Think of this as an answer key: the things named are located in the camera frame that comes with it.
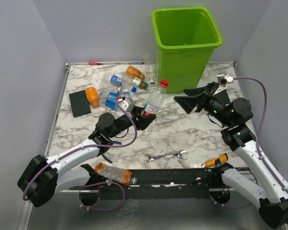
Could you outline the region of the black flat box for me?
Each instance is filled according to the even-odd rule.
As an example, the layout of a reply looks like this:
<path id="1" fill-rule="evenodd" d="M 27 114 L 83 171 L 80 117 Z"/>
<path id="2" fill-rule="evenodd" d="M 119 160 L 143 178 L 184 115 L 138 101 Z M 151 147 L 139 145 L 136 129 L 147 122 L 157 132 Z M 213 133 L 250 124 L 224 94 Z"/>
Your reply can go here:
<path id="1" fill-rule="evenodd" d="M 220 86 L 215 94 L 214 97 L 216 98 L 217 101 L 219 101 L 221 104 L 225 104 L 228 105 L 230 104 L 230 99 L 229 99 L 229 95 L 228 92 L 226 90 L 225 86 Z"/>
<path id="2" fill-rule="evenodd" d="M 85 90 L 70 93 L 69 99 L 74 118 L 91 113 Z"/>

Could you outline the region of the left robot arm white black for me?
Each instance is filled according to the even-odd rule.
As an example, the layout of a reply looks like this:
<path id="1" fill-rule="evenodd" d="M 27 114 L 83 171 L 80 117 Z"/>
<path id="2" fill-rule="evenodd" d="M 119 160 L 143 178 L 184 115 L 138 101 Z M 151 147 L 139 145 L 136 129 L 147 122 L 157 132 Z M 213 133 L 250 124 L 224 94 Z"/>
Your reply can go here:
<path id="1" fill-rule="evenodd" d="M 61 190 L 77 186 L 93 188 L 96 177 L 86 168 L 77 166 L 115 148 L 111 139 L 128 128 L 133 127 L 135 132 L 145 130 L 156 116 L 142 115 L 141 110 L 136 106 L 130 114 L 124 113 L 119 118 L 103 113 L 93 133 L 79 145 L 51 157 L 33 157 L 17 182 L 22 199 L 40 207 Z"/>

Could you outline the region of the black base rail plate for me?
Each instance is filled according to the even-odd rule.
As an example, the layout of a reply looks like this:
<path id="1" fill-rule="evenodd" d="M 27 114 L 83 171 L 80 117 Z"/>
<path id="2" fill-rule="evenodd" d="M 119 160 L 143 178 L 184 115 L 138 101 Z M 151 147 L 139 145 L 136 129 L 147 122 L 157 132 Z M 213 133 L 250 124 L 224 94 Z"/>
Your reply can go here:
<path id="1" fill-rule="evenodd" d="M 88 165 L 89 180 L 83 186 L 74 186 L 79 190 L 80 198 L 86 204 L 97 199 L 179 199 L 179 198 L 213 198 L 219 203 L 226 203 L 230 193 L 236 189 L 222 181 L 221 174 L 229 169 L 226 163 L 212 169 L 150 169 L 132 170 L 136 184 L 123 185 L 98 175 Z"/>

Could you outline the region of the orange juice bottle back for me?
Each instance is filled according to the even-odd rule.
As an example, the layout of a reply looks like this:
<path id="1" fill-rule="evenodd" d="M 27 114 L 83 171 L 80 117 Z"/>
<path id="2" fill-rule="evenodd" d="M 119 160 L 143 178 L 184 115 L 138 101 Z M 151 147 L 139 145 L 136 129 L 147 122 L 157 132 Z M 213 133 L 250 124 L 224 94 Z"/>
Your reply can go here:
<path id="1" fill-rule="evenodd" d="M 126 73 L 135 77 L 135 78 L 139 78 L 144 80 L 145 79 L 145 75 L 140 72 L 137 68 L 133 67 L 133 66 L 128 66 L 126 69 Z"/>

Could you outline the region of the orange bottle at front edge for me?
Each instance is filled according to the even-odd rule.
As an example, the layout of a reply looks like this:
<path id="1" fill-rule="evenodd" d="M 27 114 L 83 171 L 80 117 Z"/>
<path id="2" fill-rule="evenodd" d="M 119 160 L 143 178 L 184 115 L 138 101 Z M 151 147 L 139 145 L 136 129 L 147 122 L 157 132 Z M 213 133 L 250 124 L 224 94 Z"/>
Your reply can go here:
<path id="1" fill-rule="evenodd" d="M 137 179 L 133 177 L 132 172 L 123 168 L 113 167 L 100 162 L 95 168 L 95 172 L 103 177 L 115 182 L 129 185 L 136 184 Z"/>

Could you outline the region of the clear bottle light-blue label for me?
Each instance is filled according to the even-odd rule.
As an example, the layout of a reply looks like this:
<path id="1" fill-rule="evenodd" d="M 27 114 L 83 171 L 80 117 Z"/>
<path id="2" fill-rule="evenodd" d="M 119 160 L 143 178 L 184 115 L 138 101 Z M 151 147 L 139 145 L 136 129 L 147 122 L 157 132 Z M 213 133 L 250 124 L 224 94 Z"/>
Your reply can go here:
<path id="1" fill-rule="evenodd" d="M 119 94 L 114 92 L 101 91 L 98 96 L 99 104 L 101 106 L 107 107 L 112 110 L 115 110 L 117 108 L 115 101 L 119 97 Z"/>

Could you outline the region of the blue marker pen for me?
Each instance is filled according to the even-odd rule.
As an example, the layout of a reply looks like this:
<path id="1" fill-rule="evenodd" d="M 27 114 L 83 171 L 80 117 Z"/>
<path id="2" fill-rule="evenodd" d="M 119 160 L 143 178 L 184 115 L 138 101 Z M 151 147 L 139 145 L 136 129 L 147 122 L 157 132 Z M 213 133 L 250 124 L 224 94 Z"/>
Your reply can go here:
<path id="1" fill-rule="evenodd" d="M 145 63 L 138 61 L 138 62 L 129 62 L 128 64 L 129 65 L 144 65 Z"/>

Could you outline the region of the tall clear bottle by bin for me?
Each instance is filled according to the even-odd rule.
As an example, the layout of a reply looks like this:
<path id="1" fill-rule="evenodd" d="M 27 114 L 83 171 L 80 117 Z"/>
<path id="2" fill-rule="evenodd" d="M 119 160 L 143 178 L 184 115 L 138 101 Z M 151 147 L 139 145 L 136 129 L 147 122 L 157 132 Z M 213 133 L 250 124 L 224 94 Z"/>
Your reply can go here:
<path id="1" fill-rule="evenodd" d="M 144 56 L 144 67 L 145 77 L 147 78 L 150 85 L 155 85 L 156 74 L 155 74 L 155 63 L 150 54 Z"/>

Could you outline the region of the silver open-end wrench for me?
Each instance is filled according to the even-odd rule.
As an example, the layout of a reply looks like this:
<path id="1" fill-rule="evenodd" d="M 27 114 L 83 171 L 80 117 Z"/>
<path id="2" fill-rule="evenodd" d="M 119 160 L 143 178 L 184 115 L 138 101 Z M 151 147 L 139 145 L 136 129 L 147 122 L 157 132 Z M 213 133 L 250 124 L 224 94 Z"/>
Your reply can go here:
<path id="1" fill-rule="evenodd" d="M 172 153 L 172 154 L 163 154 L 163 155 L 150 155 L 150 154 L 145 154 L 145 156 L 148 157 L 148 159 L 145 159 L 144 162 L 149 163 L 155 160 L 162 160 L 162 159 L 170 159 L 170 158 L 179 158 L 179 159 L 187 159 L 184 155 L 187 154 L 188 152 L 185 150 L 180 150 L 179 152 Z"/>

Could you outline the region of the black flat box left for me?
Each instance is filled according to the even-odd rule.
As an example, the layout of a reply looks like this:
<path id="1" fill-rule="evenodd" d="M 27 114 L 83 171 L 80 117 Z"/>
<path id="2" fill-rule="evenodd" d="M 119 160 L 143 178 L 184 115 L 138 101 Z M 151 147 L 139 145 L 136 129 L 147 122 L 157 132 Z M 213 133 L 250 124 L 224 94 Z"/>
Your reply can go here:
<path id="1" fill-rule="evenodd" d="M 69 99 L 74 118 L 91 113 L 85 90 L 70 93 Z"/>

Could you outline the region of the small orange bottle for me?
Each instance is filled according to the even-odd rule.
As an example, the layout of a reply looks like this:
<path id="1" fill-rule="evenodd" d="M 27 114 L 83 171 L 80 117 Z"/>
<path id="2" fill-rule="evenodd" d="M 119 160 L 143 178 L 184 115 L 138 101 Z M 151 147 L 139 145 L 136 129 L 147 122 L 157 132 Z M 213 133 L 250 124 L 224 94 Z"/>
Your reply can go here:
<path id="1" fill-rule="evenodd" d="M 88 102 L 92 105 L 93 108 L 99 107 L 99 96 L 95 87 L 88 87 L 86 90 L 86 96 Z"/>

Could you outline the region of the clear bottle blue label back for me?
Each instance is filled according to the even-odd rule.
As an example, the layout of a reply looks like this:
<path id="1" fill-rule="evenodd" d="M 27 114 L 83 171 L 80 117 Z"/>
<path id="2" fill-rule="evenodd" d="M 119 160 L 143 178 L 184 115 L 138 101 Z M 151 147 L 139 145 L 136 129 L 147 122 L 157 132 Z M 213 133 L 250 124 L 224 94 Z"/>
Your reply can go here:
<path id="1" fill-rule="evenodd" d="M 133 79 L 128 77 L 127 75 L 122 75 L 121 77 L 118 77 L 117 75 L 112 75 L 110 78 L 110 82 L 121 86 L 123 88 L 132 88 L 132 81 Z"/>

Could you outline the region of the black flat box right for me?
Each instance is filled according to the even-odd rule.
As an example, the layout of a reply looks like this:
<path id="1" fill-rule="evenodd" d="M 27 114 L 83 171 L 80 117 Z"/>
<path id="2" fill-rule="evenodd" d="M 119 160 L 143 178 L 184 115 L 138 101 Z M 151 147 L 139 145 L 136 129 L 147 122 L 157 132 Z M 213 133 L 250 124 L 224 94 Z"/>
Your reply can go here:
<path id="1" fill-rule="evenodd" d="M 228 92 L 226 90 L 225 86 L 220 86 L 215 94 L 214 97 L 216 98 L 217 101 L 219 101 L 221 104 L 225 104 L 228 105 L 230 104 L 230 99 L 229 99 L 229 95 Z"/>

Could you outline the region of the clear bottle red cap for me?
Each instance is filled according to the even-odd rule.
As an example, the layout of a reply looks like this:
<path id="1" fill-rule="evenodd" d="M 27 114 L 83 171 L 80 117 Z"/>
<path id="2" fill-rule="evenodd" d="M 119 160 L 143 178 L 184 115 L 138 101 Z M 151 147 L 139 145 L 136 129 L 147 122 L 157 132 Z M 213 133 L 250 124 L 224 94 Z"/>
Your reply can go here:
<path id="1" fill-rule="evenodd" d="M 168 81 L 161 80 L 159 86 L 156 87 L 148 96 L 144 107 L 141 111 L 143 116 L 155 116 L 161 108 L 165 98 L 166 89 L 169 86 Z"/>

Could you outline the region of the red marker pen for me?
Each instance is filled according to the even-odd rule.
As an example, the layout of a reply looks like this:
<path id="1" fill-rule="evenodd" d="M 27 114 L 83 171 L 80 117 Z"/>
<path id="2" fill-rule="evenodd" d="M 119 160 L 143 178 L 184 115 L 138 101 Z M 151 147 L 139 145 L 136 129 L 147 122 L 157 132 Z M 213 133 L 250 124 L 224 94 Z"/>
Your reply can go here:
<path id="1" fill-rule="evenodd" d="M 91 65 L 91 66 L 96 66 L 96 65 L 103 65 L 102 63 L 99 63 L 99 62 L 89 62 L 88 65 Z"/>

